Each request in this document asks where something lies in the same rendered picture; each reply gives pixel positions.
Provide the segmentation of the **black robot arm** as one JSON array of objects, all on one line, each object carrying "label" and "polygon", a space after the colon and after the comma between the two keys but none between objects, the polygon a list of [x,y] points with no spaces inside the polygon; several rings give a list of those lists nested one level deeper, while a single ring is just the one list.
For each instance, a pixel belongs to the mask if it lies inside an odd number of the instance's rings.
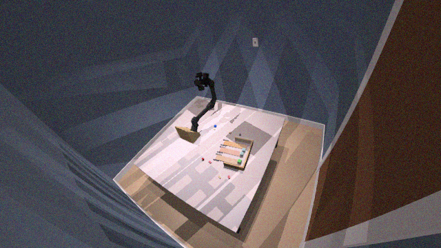
[{"label": "black robot arm", "polygon": [[[208,111],[208,110],[210,110],[210,109],[212,109],[213,107],[214,107],[214,105],[215,105],[215,103],[216,103],[216,94],[215,94],[215,90],[214,90],[214,81],[212,81],[211,79],[209,79],[209,73],[203,73],[203,79],[206,79],[206,84],[205,84],[205,86],[204,87],[207,87],[207,84],[208,84],[208,86],[209,86],[209,88],[210,88],[210,91],[211,91],[211,94],[212,94],[212,100],[207,104],[207,106],[206,106],[206,108],[199,114],[199,115],[197,115],[196,117],[194,116],[192,119],[191,119],[191,123],[192,123],[192,126],[191,126],[191,128],[190,128],[190,130],[191,131],[193,131],[193,132],[197,132],[197,127],[198,127],[198,121],[199,121],[199,119]],[[195,81],[194,81],[194,85],[197,85],[197,84],[199,84],[199,82],[198,82],[198,79],[195,79]],[[199,84],[200,85],[200,84]]]}]

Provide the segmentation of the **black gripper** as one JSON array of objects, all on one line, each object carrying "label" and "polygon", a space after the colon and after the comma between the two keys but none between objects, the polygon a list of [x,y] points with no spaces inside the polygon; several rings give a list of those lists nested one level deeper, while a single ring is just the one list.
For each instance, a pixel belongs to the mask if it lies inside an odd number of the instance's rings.
[{"label": "black gripper", "polygon": [[198,90],[199,91],[202,91],[202,90],[204,90],[204,86],[203,85],[205,85],[206,84],[206,79],[204,80],[204,79],[202,79],[202,75],[203,75],[203,73],[202,72],[199,72],[199,73],[196,73],[196,76],[195,77],[199,77],[199,79],[200,80],[198,80],[198,82],[199,82],[199,84],[197,84],[197,86],[198,86]]}]

